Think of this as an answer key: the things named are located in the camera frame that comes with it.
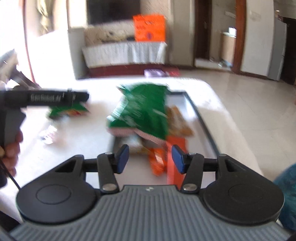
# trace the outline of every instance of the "orange box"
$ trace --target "orange box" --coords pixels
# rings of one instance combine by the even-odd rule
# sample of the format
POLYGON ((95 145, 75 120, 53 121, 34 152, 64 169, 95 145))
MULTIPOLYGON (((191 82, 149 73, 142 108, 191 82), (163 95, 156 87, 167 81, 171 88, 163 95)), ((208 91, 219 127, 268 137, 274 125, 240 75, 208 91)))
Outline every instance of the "orange box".
POLYGON ((172 158, 172 146, 178 145, 182 151, 187 153, 186 150, 186 139, 182 137, 176 136, 168 136, 167 137, 167 159, 168 159, 168 174, 167 174, 167 184, 176 185, 180 190, 182 182, 184 180, 185 175, 180 174, 178 169, 175 166, 175 163, 172 158))
POLYGON ((165 42, 165 17, 163 15, 133 16, 137 42, 165 42))

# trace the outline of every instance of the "metal screw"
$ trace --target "metal screw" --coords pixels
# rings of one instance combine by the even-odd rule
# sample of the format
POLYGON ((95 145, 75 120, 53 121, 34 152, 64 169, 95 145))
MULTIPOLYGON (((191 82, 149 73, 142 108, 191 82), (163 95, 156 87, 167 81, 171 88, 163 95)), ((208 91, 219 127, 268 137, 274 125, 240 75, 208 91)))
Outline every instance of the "metal screw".
POLYGON ((195 191, 196 189, 197 189, 197 186, 193 183, 187 183, 183 186, 184 191, 192 192, 192 191, 195 191))
POLYGON ((145 190, 148 191, 148 192, 150 192, 150 191, 153 191, 154 188, 153 188, 153 187, 148 187, 148 188, 146 188, 145 190))
POLYGON ((103 190, 106 192, 112 192, 114 190, 116 190, 117 186, 113 183, 107 183, 105 185, 103 185, 103 190))

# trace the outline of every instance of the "white tablecloth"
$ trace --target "white tablecloth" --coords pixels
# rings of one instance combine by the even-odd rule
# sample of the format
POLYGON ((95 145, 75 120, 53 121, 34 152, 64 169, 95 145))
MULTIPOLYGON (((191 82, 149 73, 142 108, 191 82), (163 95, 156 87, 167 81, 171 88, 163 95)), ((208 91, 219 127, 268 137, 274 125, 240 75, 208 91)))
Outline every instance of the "white tablecloth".
POLYGON ((84 47, 88 68, 125 64, 164 64, 165 42, 118 42, 84 47))

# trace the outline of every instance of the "orange snack package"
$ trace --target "orange snack package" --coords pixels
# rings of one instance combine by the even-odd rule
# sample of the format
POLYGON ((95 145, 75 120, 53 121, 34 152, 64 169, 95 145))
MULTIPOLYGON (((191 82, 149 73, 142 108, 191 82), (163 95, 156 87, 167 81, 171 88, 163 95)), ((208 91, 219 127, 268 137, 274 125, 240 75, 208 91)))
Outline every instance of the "orange snack package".
POLYGON ((165 151, 161 148, 150 148, 148 156, 152 172, 155 176, 160 176, 166 170, 165 151))
POLYGON ((165 17, 163 15, 133 16, 136 42, 165 42, 165 17))

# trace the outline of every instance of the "finger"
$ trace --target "finger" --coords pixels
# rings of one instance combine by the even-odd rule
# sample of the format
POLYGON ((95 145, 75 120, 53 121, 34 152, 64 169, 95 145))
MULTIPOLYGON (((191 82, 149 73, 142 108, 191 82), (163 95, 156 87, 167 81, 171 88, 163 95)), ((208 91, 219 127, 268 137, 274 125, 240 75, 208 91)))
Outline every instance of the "finger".
POLYGON ((5 155, 8 158, 12 158, 17 156, 20 153, 20 145, 19 143, 11 143, 5 147, 5 155))
POLYGON ((9 169, 12 169, 12 168, 15 168, 16 164, 17 164, 17 161, 18 161, 18 157, 15 156, 13 158, 3 158, 2 159, 4 165, 6 166, 6 168, 9 170, 9 169))
POLYGON ((13 177, 15 177, 15 175, 17 174, 17 171, 15 168, 9 169, 8 171, 13 177))
POLYGON ((23 136, 22 132, 19 131, 17 133, 17 136, 15 137, 15 141, 18 142, 18 143, 21 143, 23 140, 24 140, 24 136, 23 136))

